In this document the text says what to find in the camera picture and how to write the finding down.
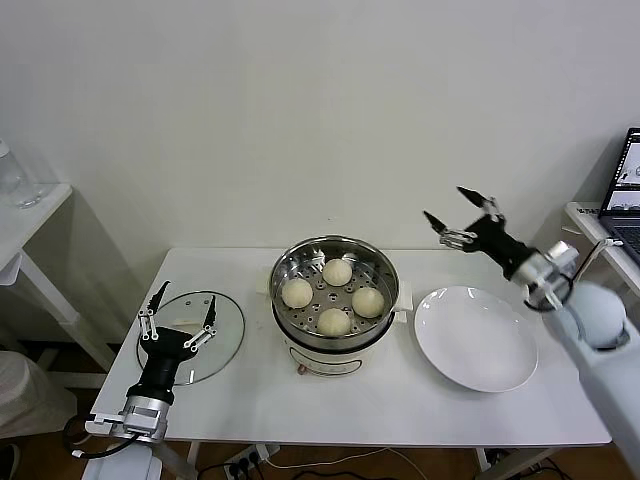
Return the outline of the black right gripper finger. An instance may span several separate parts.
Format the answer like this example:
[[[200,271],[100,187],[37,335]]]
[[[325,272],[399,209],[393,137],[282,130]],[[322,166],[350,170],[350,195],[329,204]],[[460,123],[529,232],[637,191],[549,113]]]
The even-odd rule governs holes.
[[[432,230],[439,236],[439,243],[446,247],[466,251],[474,243],[474,233],[464,230],[449,229],[441,220],[426,210],[423,215],[429,222]]]
[[[475,207],[481,209],[485,215],[488,215],[494,222],[504,222],[505,217],[499,209],[497,201],[494,197],[485,197],[481,193],[458,186],[457,190]]]

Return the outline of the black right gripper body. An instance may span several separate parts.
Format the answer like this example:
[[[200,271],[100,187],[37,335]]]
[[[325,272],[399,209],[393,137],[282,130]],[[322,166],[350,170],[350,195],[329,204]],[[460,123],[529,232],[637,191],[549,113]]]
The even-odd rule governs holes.
[[[510,280],[520,266],[533,255],[533,249],[511,237],[505,231],[506,220],[484,215],[465,229],[475,238],[464,247],[465,253],[482,252],[502,268],[505,279]]]

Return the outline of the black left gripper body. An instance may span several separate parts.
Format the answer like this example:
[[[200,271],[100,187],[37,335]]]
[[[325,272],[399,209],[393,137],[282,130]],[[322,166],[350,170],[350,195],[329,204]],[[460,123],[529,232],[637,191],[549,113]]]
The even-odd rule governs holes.
[[[158,327],[157,334],[157,340],[140,341],[147,360],[140,379],[129,388],[129,395],[173,401],[178,367],[182,362],[194,358],[196,353],[190,347],[184,347],[191,339],[186,332]]]

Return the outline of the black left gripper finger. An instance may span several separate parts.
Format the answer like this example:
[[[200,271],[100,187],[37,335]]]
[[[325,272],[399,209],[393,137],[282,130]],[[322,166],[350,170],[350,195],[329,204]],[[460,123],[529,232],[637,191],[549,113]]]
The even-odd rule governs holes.
[[[141,309],[137,314],[141,339],[144,341],[156,341],[159,338],[155,316],[169,284],[170,281],[165,281],[160,289],[150,297],[146,307]]]
[[[216,320],[216,296],[215,295],[213,295],[208,300],[207,305],[208,305],[208,309],[207,309],[201,329],[184,342],[183,344],[184,349],[188,349],[190,351],[198,351],[202,346],[204,346],[210,339],[212,339],[216,335],[216,330],[214,329],[214,323]]]

